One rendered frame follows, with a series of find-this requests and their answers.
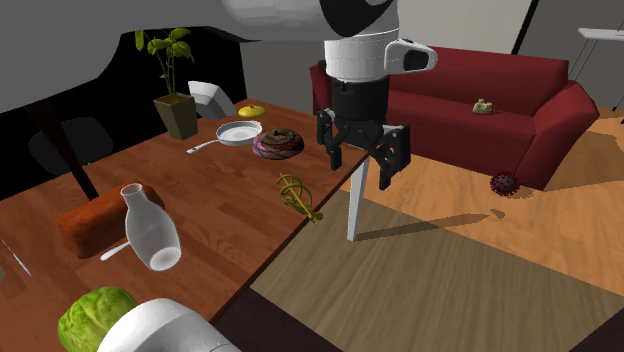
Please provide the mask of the white ironing board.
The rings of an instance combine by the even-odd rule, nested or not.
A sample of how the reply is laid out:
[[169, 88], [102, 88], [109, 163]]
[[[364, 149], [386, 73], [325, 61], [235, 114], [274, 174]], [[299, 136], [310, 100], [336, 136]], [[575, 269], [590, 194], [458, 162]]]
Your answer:
[[[616, 30], [616, 29], [579, 28], [578, 33], [584, 39], [584, 42], [576, 58], [574, 59], [573, 63], [570, 64], [569, 66], [568, 78], [573, 79], [573, 80], [576, 80], [579, 77], [580, 73], [585, 67], [586, 62], [591, 56], [591, 53], [593, 52], [598, 41], [624, 42], [624, 29]], [[574, 77], [571, 77], [574, 67], [576, 66], [578, 60], [581, 57], [581, 54], [583, 53], [583, 51], [585, 50], [585, 47], [587, 46], [589, 42], [592, 42], [592, 45], [586, 57], [583, 59], [582, 64], [580, 68], [578, 69], [578, 71], [576, 72], [576, 74], [574, 75]]]

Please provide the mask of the wooden table with white leg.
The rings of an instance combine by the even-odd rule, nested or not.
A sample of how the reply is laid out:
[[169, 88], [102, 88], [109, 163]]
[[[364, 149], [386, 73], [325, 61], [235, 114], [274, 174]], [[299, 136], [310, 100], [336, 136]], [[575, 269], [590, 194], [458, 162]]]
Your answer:
[[30, 277], [0, 241], [0, 352], [65, 352], [59, 318], [83, 294], [103, 286], [128, 291], [140, 302], [169, 298], [213, 321], [303, 228], [306, 218], [286, 206], [276, 184], [281, 172], [299, 177], [321, 207], [365, 159], [342, 149], [332, 170], [317, 143], [314, 116], [268, 105], [261, 124], [299, 132], [304, 150], [287, 160], [265, 160], [248, 147], [215, 140], [217, 123], [200, 120], [186, 140], [160, 135], [86, 167], [99, 192], [139, 180], [158, 193], [173, 219], [182, 255], [171, 269], [147, 268], [130, 248], [107, 261], [77, 258], [56, 221], [84, 204], [71, 175], [63, 175], [0, 201], [0, 238], [29, 268]]

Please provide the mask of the white vase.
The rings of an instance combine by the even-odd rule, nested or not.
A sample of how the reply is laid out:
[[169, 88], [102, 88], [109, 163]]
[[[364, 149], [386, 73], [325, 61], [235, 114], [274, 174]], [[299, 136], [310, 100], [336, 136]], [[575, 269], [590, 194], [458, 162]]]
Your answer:
[[180, 260], [180, 239], [171, 217], [147, 198], [140, 183], [123, 187], [127, 205], [125, 233], [138, 258], [153, 271], [171, 269]]

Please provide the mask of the green potted plant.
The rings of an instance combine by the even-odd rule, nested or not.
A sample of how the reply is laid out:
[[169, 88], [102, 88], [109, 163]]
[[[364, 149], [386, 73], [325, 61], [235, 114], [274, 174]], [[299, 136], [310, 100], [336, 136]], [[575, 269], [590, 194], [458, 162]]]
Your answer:
[[187, 28], [168, 29], [165, 30], [166, 37], [159, 39], [150, 37], [144, 30], [134, 32], [136, 49], [146, 50], [159, 62], [162, 70], [160, 78], [165, 82], [167, 94], [153, 102], [169, 135], [178, 140], [198, 133], [195, 100], [176, 88], [176, 60], [185, 58], [195, 62], [190, 45], [183, 41], [190, 33]]

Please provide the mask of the green cabbage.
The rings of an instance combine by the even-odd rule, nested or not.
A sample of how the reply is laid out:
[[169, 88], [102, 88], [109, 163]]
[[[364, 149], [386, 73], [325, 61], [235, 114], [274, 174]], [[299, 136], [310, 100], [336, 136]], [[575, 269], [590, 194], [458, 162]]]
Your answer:
[[68, 352], [97, 352], [112, 326], [138, 305], [127, 291], [101, 287], [76, 300], [58, 321], [58, 339]]

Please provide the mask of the brown bread loaf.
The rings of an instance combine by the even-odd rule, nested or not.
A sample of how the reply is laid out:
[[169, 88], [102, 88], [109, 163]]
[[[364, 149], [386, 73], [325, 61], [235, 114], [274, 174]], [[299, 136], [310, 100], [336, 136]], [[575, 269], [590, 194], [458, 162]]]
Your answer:
[[65, 245], [77, 258], [91, 258], [121, 240], [128, 241], [125, 233], [127, 205], [120, 191], [132, 183], [140, 183], [147, 198], [165, 211], [165, 204], [154, 188], [139, 180], [126, 182], [100, 194], [57, 219]]

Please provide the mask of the red sofa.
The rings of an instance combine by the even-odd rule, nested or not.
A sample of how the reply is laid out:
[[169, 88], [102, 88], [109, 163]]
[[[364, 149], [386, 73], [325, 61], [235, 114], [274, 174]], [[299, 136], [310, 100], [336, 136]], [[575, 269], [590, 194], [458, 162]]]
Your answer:
[[565, 60], [438, 47], [392, 55], [386, 122], [407, 124], [411, 151], [542, 190], [598, 119]]

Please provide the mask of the white frying pan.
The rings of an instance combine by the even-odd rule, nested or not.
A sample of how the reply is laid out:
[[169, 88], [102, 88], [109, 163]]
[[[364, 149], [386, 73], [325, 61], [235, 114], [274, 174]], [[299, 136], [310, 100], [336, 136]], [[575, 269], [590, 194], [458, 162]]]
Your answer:
[[193, 154], [207, 145], [219, 142], [226, 146], [249, 145], [263, 131], [262, 125], [258, 121], [234, 121], [221, 125], [216, 130], [216, 139], [204, 142], [186, 151]]

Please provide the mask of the red spiky ball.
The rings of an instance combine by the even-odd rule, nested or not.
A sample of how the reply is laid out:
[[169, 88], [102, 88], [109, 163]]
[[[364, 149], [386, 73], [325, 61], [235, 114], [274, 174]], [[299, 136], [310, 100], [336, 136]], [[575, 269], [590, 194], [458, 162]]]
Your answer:
[[490, 188], [500, 196], [510, 196], [519, 190], [520, 182], [515, 174], [500, 172], [491, 178]]

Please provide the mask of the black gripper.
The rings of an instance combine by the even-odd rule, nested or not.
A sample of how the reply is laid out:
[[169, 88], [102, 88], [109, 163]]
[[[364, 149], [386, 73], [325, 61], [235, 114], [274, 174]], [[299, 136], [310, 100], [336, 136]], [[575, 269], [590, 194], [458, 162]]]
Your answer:
[[380, 190], [411, 162], [410, 127], [402, 124], [384, 130], [389, 83], [389, 76], [363, 83], [331, 78], [331, 104], [317, 113], [317, 143], [325, 146], [331, 169], [342, 166], [340, 144], [368, 149], [380, 166]]

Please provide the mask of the white spoon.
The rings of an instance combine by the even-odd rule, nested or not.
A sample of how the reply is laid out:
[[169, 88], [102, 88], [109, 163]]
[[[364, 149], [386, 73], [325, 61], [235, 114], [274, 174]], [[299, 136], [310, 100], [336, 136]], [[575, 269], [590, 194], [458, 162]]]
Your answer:
[[103, 253], [100, 256], [100, 260], [101, 261], [107, 261], [109, 258], [111, 258], [112, 256], [114, 256], [115, 254], [117, 254], [118, 252], [120, 252], [121, 250], [123, 250], [124, 248], [128, 247], [130, 245], [130, 243], [128, 241], [124, 242], [121, 245], [118, 245], [110, 250], [108, 250], [107, 252]]

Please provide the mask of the black chair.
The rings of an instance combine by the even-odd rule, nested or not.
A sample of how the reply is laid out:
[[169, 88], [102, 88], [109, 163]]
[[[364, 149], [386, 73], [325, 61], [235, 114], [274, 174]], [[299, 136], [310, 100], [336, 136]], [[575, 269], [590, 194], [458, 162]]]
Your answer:
[[[63, 121], [62, 127], [82, 165], [104, 158], [113, 151], [112, 138], [94, 117]], [[31, 155], [50, 174], [60, 176], [70, 171], [63, 158], [41, 132], [30, 139], [28, 147]]]

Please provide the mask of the silver knife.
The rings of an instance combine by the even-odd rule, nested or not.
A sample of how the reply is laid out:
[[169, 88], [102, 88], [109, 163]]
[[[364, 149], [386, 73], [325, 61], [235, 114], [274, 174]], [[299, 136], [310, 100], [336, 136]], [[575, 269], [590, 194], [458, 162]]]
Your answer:
[[29, 268], [24, 264], [24, 262], [19, 258], [19, 256], [10, 248], [10, 246], [6, 243], [6, 241], [2, 238], [0, 238], [0, 241], [3, 243], [3, 245], [7, 248], [7, 250], [12, 254], [12, 256], [14, 257], [14, 259], [17, 261], [17, 263], [20, 265], [20, 267], [30, 276], [30, 277], [34, 277], [33, 274], [31, 273], [31, 271], [29, 270]]

